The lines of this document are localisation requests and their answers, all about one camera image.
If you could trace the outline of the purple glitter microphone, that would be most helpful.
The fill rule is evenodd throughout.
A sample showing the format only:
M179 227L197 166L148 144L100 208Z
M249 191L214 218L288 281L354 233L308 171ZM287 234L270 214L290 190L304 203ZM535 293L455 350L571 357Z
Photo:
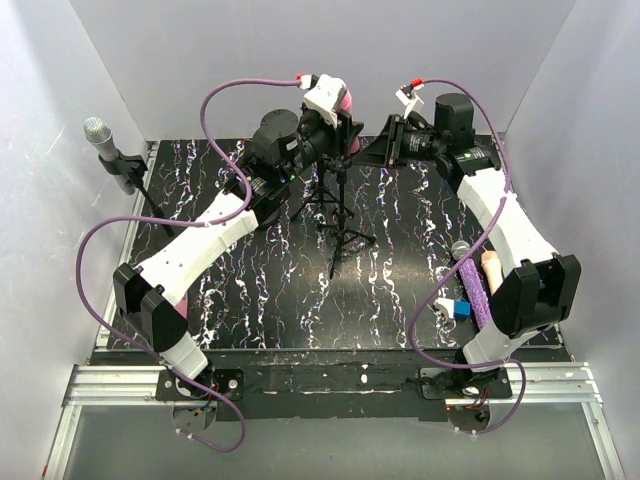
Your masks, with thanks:
M471 250L470 245L459 240L451 246L451 256L455 262L465 257ZM476 324L479 330L483 330L492 321L489 299L483 287L474 259L469 256L458 269L459 276L465 288L469 303L471 304Z

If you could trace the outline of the pink tall microphone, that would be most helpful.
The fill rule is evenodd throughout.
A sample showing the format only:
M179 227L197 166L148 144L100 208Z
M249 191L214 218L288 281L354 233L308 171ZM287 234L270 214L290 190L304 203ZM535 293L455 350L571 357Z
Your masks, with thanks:
M339 152L343 156L355 155L360 149L359 130L360 124L353 120L352 116L353 97L349 90L344 92L338 106L336 107L339 138Z

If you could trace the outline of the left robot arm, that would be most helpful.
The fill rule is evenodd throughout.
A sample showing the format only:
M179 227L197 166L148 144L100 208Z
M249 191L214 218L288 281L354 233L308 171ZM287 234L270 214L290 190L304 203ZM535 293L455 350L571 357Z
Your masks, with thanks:
M347 112L328 124L317 111L267 113L246 141L237 166L194 227L185 229L138 266L124 263L113 275L121 317L176 373L193 400L213 386L210 363L176 307L190 286L229 247L277 216L290 184L322 159L347 155L364 125Z

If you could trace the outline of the beige peach microphone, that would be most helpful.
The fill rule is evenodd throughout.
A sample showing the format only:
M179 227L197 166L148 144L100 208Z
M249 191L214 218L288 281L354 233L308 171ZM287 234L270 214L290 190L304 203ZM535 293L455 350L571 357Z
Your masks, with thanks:
M490 295L493 296L503 282L502 264L496 251L485 251L481 255L481 266L485 273Z

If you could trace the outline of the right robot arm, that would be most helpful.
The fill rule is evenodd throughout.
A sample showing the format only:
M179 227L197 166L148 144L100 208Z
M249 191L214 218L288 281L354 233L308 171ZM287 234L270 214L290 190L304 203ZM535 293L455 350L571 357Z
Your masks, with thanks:
M506 191L506 169L494 146L476 136L474 106L467 95L438 96L432 123L421 116L423 102L417 95L396 95L404 114L388 117L375 140L355 156L355 164L399 168L413 161L434 163L487 232L502 264L503 283L489 301L491 318L463 347L461 360L466 364L452 373L454 389L475 397L489 384L486 370L569 316L581 264L573 255L559 254L531 223L516 195Z

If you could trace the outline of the black round-base desk stand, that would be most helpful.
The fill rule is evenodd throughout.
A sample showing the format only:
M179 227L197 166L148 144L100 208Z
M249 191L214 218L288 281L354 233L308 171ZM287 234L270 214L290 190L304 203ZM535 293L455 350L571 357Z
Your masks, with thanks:
M276 222L280 216L281 208L286 201L286 196L273 198L262 196L252 201L250 210L256 217L258 227L266 228Z

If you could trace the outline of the black tripod stand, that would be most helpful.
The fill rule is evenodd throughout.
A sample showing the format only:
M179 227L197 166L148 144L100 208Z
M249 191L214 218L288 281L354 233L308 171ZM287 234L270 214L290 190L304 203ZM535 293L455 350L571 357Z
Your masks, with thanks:
M335 196L330 192L325 185L325 174L331 173L336 177L336 181L339 187L339 194ZM329 205L335 204L337 209L335 215L342 215L343 217L353 218L355 213L346 207L345 204L345 185L347 181L347 169L341 161L329 160L322 158L316 164L316 177L315 182L311 186L309 194L303 200L301 206L295 211L295 213L289 217L291 221L295 221L302 211L308 205Z
M336 266L343 258L343 252L351 243L355 240L365 240L369 245L373 245L376 242L375 236L347 227L347 218L353 217L353 214L347 211L345 195L347 170L351 165L351 159L348 156L343 156L337 160L336 166L334 167L338 183L337 222L335 224L321 223L318 225L319 230L328 230L336 239L334 253L331 257L331 265L329 267L329 279L334 277Z

